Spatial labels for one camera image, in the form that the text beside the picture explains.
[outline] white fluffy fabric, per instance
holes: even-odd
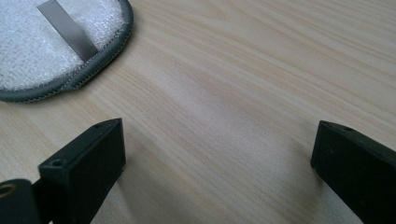
[[[37,9],[46,1],[0,0],[0,90],[31,89],[83,64]],[[117,0],[58,2],[99,50],[123,25]]]

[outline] black clamp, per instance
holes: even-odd
[[[38,166],[0,183],[0,223],[90,223],[125,165],[121,119],[93,125]]]

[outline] gray binding trim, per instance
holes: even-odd
[[[37,8],[83,62],[98,52],[84,31],[56,0],[49,0]]]
[[[0,90],[0,100],[13,103],[38,101],[61,91],[76,90],[99,73],[120,53],[132,32],[134,13],[131,5],[128,0],[119,0],[119,2],[122,8],[124,24],[101,51],[85,62],[79,69],[42,86],[21,91]]]

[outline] gray fabric edge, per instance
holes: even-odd
[[[71,91],[80,88],[87,81],[105,68],[123,49],[132,32],[134,13],[128,0],[119,0],[124,24],[99,53],[94,55],[82,68],[71,75],[60,77],[51,82],[28,90],[4,91],[0,90],[0,101],[13,103],[29,103],[47,98],[61,91]]]

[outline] wooden surface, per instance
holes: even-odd
[[[80,91],[0,103],[0,181],[123,118],[93,223],[361,223],[309,166],[321,119],[396,148],[396,1],[131,1],[134,34]]]

